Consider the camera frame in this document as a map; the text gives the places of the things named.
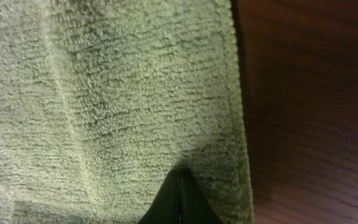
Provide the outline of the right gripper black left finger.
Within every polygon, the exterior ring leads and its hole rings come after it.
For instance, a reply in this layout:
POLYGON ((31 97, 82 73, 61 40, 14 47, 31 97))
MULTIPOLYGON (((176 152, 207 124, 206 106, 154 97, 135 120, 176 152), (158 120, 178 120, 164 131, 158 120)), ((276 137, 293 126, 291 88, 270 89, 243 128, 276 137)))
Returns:
POLYGON ((138 224, 179 224, 180 199, 178 171, 171 170, 163 181, 150 208, 138 224))

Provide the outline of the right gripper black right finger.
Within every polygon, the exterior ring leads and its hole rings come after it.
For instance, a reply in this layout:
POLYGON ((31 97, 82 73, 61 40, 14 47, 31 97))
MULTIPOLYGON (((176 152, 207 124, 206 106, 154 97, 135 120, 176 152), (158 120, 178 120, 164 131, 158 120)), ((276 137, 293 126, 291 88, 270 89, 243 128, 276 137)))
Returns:
POLYGON ((178 170, 180 217, 183 224, 223 224, 203 196, 190 169, 178 170))

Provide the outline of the green microfiber cloth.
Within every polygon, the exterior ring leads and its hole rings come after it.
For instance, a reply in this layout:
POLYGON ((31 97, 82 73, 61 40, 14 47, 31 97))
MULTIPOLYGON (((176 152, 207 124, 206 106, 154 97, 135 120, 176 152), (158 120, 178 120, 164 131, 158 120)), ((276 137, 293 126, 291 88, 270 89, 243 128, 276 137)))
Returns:
POLYGON ((0 223, 137 223, 174 168, 254 221, 230 1, 0 1, 0 223))

